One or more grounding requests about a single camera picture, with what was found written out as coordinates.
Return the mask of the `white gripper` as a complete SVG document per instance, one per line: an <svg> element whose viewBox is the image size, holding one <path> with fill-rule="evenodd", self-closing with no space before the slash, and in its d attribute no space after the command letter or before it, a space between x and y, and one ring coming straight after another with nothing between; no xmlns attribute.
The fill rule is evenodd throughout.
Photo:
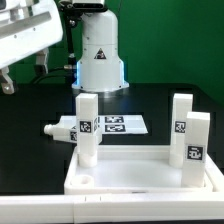
<svg viewBox="0 0 224 224"><path fill-rule="evenodd" d="M0 85L3 93L15 93L7 66L36 52L35 74L46 75L47 47L59 42L62 36L54 0L0 0Z"/></svg>

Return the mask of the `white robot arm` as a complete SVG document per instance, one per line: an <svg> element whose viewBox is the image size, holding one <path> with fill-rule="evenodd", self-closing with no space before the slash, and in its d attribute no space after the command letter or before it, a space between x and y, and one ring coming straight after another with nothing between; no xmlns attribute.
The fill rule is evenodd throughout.
<svg viewBox="0 0 224 224"><path fill-rule="evenodd" d="M118 56L118 20L105 0L0 0L0 86L15 92L9 66L36 56L38 75L48 73L48 47L63 37L72 42L71 29L83 25L80 59L68 53L67 66L74 89L113 92L127 88L124 64Z"/></svg>

